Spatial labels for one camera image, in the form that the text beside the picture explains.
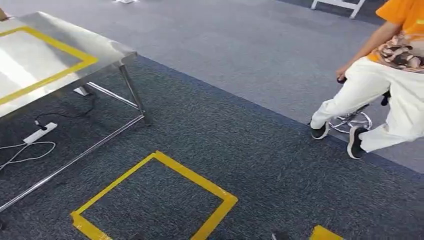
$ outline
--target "white pants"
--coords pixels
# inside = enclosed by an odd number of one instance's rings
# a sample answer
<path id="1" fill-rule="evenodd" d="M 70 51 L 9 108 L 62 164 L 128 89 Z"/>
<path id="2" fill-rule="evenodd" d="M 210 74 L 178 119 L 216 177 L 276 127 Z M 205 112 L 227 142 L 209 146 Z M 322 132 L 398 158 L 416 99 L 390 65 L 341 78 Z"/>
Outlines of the white pants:
<path id="1" fill-rule="evenodd" d="M 354 112 L 390 90 L 386 123 L 362 133 L 361 148 L 371 152 L 424 136 L 424 74 L 394 69 L 363 57 L 346 71 L 346 78 L 336 96 L 323 102 L 313 114 L 313 129 Z"/>

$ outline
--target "person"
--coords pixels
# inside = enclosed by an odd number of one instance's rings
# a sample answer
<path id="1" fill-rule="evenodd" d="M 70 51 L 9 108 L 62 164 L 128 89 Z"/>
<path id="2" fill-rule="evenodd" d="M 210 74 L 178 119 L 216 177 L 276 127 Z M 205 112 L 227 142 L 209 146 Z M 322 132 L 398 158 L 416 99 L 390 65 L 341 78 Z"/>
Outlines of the person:
<path id="1" fill-rule="evenodd" d="M 8 20 L 8 16 L 6 15 L 6 13 L 0 8 L 0 22 L 6 21 Z"/>
<path id="2" fill-rule="evenodd" d="M 384 124 L 370 131 L 350 129 L 347 152 L 353 159 L 424 136 L 424 0 L 388 0 L 376 14 L 386 22 L 336 71 L 338 79 L 347 81 L 310 121 L 312 137 L 323 139 L 330 119 L 352 113 L 390 90 Z"/>

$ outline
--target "table leg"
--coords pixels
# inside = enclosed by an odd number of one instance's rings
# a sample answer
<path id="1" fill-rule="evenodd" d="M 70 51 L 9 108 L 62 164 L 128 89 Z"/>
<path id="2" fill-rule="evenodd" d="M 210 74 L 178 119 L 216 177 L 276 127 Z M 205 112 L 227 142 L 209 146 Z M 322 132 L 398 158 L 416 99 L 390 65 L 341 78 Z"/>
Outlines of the table leg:
<path id="1" fill-rule="evenodd" d="M 150 115 L 147 113 L 142 101 L 140 100 L 139 94 L 136 92 L 136 88 L 134 87 L 133 80 L 128 74 L 127 67 L 125 65 L 122 65 L 119 67 L 119 71 L 122 74 L 122 77 L 126 83 L 126 86 L 129 89 L 129 92 L 132 95 L 132 98 L 134 99 L 135 104 L 137 104 L 138 106 L 138 110 L 140 111 L 141 115 L 144 116 L 144 119 L 143 119 L 144 124 L 146 126 L 152 125 L 152 119 L 150 118 Z"/>

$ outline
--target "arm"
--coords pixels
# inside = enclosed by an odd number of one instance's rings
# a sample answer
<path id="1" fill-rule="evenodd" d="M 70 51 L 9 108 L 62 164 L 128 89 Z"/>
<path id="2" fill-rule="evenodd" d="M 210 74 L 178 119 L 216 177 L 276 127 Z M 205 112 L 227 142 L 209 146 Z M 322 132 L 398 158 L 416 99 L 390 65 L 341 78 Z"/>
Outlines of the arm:
<path id="1" fill-rule="evenodd" d="M 5 21 L 8 19 L 6 13 L 0 8 L 0 21 Z"/>
<path id="2" fill-rule="evenodd" d="M 365 44 L 360 48 L 358 53 L 353 56 L 353 58 L 344 66 L 339 68 L 336 71 L 338 79 L 345 77 L 345 71 L 358 59 L 367 56 L 378 46 L 387 43 L 394 35 L 398 34 L 401 30 L 401 24 L 391 23 L 386 21 L 381 27 L 379 27 L 371 37 L 365 42 Z"/>

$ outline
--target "white chair leg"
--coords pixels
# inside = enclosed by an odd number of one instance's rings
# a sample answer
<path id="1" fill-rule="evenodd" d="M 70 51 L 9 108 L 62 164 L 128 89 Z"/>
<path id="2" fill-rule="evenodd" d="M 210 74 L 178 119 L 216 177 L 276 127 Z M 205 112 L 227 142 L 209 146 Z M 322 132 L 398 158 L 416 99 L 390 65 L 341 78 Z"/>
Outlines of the white chair leg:
<path id="1" fill-rule="evenodd" d="M 319 0 L 313 0 L 312 6 L 310 6 L 310 9 L 315 10 L 317 8 Z"/>
<path id="2" fill-rule="evenodd" d="M 354 19 L 357 16 L 357 14 L 358 14 L 359 10 L 361 9 L 362 5 L 364 4 L 364 2 L 365 2 L 365 0 L 359 0 L 358 4 L 356 5 L 356 8 L 353 10 L 352 14 L 349 17 L 350 19 Z"/>

